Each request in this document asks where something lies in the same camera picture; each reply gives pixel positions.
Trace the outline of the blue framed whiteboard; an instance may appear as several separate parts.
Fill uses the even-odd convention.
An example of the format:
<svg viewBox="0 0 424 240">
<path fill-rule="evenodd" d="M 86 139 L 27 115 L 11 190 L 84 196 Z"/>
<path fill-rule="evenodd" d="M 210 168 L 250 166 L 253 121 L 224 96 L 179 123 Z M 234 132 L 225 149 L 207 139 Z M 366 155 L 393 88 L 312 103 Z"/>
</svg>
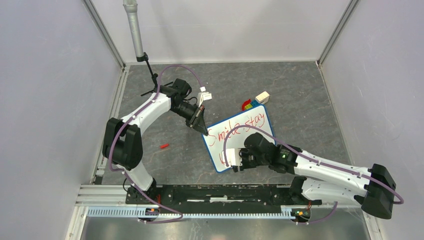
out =
<svg viewBox="0 0 424 240">
<path fill-rule="evenodd" d="M 224 160 L 224 148 L 243 148 L 245 139 L 257 132 L 256 129 L 249 127 L 233 130 L 240 125 L 253 126 L 274 136 L 267 109 L 262 104 L 209 126 L 208 135 L 202 135 L 202 138 L 214 169 L 218 173 L 229 169 Z"/>
</svg>

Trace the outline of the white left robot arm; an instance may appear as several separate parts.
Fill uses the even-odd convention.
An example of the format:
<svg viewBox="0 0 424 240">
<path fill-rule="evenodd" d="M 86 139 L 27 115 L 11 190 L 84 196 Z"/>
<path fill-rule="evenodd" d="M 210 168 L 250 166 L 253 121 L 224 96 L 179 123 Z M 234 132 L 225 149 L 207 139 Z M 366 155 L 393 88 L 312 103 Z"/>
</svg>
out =
<svg viewBox="0 0 424 240">
<path fill-rule="evenodd" d="M 157 198 L 156 180 L 142 163 L 142 136 L 148 127 L 161 115 L 171 111 L 185 119 L 187 127 L 207 136 L 204 121 L 204 105 L 191 104 L 186 99 L 192 92 L 191 86 L 177 78 L 171 86 L 160 85 L 150 98 L 136 110 L 122 118 L 110 118 L 106 123 L 102 155 L 110 167 L 123 171 L 138 190 L 138 197 L 145 204 Z"/>
</svg>

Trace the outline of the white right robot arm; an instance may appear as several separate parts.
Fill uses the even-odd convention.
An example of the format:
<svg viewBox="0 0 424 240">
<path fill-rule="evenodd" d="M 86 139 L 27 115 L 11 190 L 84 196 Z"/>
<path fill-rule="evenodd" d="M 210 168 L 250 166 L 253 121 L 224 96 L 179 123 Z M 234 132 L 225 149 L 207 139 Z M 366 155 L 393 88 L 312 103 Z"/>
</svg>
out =
<svg viewBox="0 0 424 240">
<path fill-rule="evenodd" d="M 392 218 L 396 183 L 383 165 L 367 168 L 335 162 L 292 145 L 274 144 L 258 132 L 249 135 L 242 148 L 222 153 L 234 172 L 267 166 L 294 175 L 288 196 L 295 204 L 352 204 L 376 218 Z"/>
</svg>

